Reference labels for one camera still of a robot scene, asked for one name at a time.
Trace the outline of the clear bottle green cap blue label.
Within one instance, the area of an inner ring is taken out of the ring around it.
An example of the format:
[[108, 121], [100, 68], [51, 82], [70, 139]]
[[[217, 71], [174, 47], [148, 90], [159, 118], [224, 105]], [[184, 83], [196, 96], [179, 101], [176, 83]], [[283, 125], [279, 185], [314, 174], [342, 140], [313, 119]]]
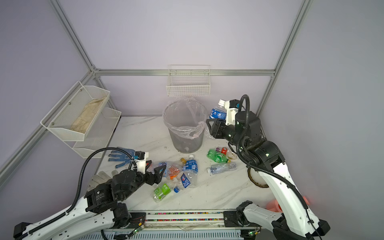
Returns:
[[226, 101], [219, 100], [218, 105], [212, 108], [210, 113], [210, 119], [226, 120], [227, 110], [225, 108]]

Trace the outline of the white cap blue label bottle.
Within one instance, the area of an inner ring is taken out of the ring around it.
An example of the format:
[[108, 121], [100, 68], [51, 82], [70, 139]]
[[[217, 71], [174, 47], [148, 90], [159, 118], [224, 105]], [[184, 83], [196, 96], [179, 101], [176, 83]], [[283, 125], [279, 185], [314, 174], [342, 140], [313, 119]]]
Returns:
[[183, 171], [192, 171], [194, 173], [198, 173], [198, 163], [197, 161], [195, 160], [195, 156], [194, 155], [189, 155], [189, 159], [186, 161], [184, 167], [183, 167]]

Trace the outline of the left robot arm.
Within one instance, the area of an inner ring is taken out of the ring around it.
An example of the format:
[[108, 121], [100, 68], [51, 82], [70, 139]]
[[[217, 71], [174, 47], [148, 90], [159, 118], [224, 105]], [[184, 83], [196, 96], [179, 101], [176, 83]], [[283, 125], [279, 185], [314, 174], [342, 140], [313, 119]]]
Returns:
[[[82, 197], [80, 194], [86, 167], [96, 154], [104, 151], [122, 153], [130, 159], [129, 167], [87, 191]], [[13, 238], [51, 240], [63, 233], [65, 239], [70, 239], [73, 238], [70, 227], [84, 225], [87, 220], [92, 224], [99, 224], [102, 230], [119, 229], [129, 225], [132, 215], [124, 201], [144, 184], [151, 186], [159, 184], [166, 171], [166, 166], [159, 166], [149, 172], [148, 168], [152, 162], [147, 160], [146, 154], [139, 151], [136, 155], [137, 159], [124, 149], [115, 147], [101, 148], [90, 154], [81, 168], [73, 203], [68, 208], [34, 224], [19, 223], [14, 228]]]

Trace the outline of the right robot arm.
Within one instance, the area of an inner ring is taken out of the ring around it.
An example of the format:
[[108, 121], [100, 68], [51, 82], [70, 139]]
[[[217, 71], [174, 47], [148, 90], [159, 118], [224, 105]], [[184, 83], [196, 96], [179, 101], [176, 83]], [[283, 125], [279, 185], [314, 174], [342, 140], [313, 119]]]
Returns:
[[245, 201], [236, 208], [234, 224], [255, 224], [272, 232], [277, 240], [313, 240], [330, 231], [329, 223], [311, 211], [297, 189], [278, 146], [263, 138], [261, 120], [250, 110], [248, 95], [220, 100], [206, 123], [213, 138], [226, 140], [247, 170], [260, 175], [282, 209], [277, 213]]

